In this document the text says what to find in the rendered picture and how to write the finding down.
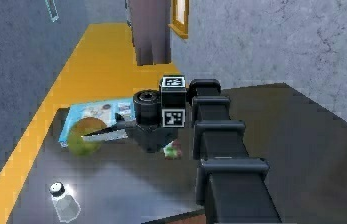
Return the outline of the clear black-capped salt shaker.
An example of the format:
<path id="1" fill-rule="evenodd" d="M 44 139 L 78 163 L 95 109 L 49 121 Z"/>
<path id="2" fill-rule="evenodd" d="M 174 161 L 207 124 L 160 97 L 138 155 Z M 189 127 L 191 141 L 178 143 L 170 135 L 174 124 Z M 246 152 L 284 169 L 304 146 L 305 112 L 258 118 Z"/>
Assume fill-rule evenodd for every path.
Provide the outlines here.
<path id="1" fill-rule="evenodd" d="M 70 223 L 77 219 L 81 207 L 69 184 L 54 182 L 49 187 L 49 193 L 60 222 Z"/>

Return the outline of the yellow framed window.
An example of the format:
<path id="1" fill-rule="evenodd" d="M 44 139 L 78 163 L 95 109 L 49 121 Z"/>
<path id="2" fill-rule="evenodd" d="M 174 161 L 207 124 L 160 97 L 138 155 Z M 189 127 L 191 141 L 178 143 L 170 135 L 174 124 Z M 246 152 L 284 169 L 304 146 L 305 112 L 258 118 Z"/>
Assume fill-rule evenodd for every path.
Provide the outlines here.
<path id="1" fill-rule="evenodd" d="M 180 38 L 188 38 L 189 0 L 171 0 L 171 22 L 169 27 Z"/>

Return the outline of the green brown round fruit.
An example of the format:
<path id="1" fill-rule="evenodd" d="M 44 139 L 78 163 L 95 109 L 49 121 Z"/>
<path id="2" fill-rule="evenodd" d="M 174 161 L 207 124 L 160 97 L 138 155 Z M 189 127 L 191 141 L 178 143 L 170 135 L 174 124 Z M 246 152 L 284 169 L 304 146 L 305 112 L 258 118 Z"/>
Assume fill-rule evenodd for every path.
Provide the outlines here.
<path id="1" fill-rule="evenodd" d="M 102 145 L 101 142 L 85 142 L 83 135 L 99 131 L 107 125 L 100 119 L 86 117 L 77 121 L 70 129 L 67 136 L 67 148 L 75 156 L 89 156 L 95 153 Z"/>

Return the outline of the small red green object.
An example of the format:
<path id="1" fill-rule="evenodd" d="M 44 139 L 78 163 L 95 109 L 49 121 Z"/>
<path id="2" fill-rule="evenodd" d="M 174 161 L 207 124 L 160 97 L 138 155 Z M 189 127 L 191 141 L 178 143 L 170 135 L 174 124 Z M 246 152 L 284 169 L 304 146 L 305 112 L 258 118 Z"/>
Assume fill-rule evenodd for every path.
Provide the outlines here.
<path id="1" fill-rule="evenodd" d="M 174 140 L 163 148 L 166 159 L 174 160 L 182 157 L 181 144 L 178 140 Z"/>

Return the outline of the grey blade knife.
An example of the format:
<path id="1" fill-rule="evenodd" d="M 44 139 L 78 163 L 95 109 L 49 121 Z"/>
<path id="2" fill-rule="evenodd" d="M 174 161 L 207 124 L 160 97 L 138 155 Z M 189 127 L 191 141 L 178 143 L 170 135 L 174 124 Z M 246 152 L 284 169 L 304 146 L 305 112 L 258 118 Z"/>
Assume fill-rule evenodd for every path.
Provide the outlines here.
<path id="1" fill-rule="evenodd" d="M 82 136 L 82 140 L 85 142 L 107 142 L 126 139 L 128 137 L 124 129 L 116 131 L 97 131 Z"/>

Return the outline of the light blue magazine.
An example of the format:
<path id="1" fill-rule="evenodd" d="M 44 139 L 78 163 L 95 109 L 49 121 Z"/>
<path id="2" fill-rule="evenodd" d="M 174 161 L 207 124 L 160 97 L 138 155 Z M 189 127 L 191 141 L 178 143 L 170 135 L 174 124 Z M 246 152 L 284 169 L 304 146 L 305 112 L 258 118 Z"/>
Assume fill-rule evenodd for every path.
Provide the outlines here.
<path id="1" fill-rule="evenodd" d="M 134 103 L 131 98 L 118 98 L 96 102 L 73 104 L 69 108 L 63 129 L 59 137 L 62 148 L 68 146 L 67 137 L 72 126 L 79 120 L 93 117 L 107 126 L 116 124 L 115 114 L 121 115 L 126 121 L 135 119 Z"/>

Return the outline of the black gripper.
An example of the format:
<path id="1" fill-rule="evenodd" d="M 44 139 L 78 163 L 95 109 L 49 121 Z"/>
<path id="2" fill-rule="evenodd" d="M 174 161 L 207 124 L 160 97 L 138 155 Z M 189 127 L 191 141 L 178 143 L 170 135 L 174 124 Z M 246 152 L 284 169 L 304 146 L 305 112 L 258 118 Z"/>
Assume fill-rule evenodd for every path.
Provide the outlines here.
<path id="1" fill-rule="evenodd" d="M 119 121 L 116 124 L 85 134 L 85 137 L 127 130 L 130 138 L 147 153 L 156 153 L 178 137 L 177 128 L 162 126 L 162 109 L 160 92 L 157 90 L 142 90 L 133 96 L 135 121 Z"/>

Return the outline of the dark dining table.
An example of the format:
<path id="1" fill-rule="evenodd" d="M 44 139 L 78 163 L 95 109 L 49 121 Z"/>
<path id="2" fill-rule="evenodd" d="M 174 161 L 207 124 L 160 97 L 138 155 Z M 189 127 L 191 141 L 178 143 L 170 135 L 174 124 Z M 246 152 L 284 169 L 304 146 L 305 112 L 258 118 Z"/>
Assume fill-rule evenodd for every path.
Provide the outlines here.
<path id="1" fill-rule="evenodd" d="M 347 224 L 347 123 L 284 84 L 224 93 L 231 117 L 246 123 L 249 154 L 270 164 L 266 184 L 282 220 Z M 61 224 L 54 182 L 70 186 L 81 206 L 71 224 L 142 224 L 196 209 L 189 128 L 179 132 L 179 160 L 145 153 L 130 139 L 76 157 L 58 142 L 66 114 L 55 115 L 9 224 Z"/>

